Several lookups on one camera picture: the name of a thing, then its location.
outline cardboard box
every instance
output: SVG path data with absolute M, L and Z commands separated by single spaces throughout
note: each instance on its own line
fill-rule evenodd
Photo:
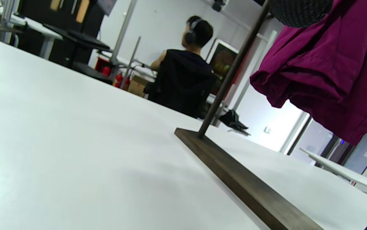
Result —
M 133 93 L 137 96 L 144 97 L 144 88 L 149 83 L 148 80 L 145 80 L 144 78 L 134 75 L 131 78 L 130 86 L 128 87 L 128 91 L 130 93 Z

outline short black hair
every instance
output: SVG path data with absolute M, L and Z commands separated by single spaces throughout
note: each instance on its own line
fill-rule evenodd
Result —
M 189 26 L 197 20 L 201 19 L 199 16 L 192 16 L 187 20 Z M 213 27 L 205 20 L 198 22 L 193 31 L 196 34 L 195 45 L 204 47 L 213 37 Z

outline light switch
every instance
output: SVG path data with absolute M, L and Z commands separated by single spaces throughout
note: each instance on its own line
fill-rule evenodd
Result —
M 271 132 L 271 128 L 269 128 L 268 126 L 264 128 L 264 132 L 267 134 L 270 134 Z

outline wooden base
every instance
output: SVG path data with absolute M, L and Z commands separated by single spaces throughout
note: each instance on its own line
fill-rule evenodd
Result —
M 175 135 L 272 230 L 322 230 L 209 138 L 181 128 Z

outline woven basket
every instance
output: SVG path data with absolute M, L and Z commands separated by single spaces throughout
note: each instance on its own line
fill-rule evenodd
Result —
M 329 13 L 333 0 L 268 0 L 270 12 L 284 25 L 305 28 Z

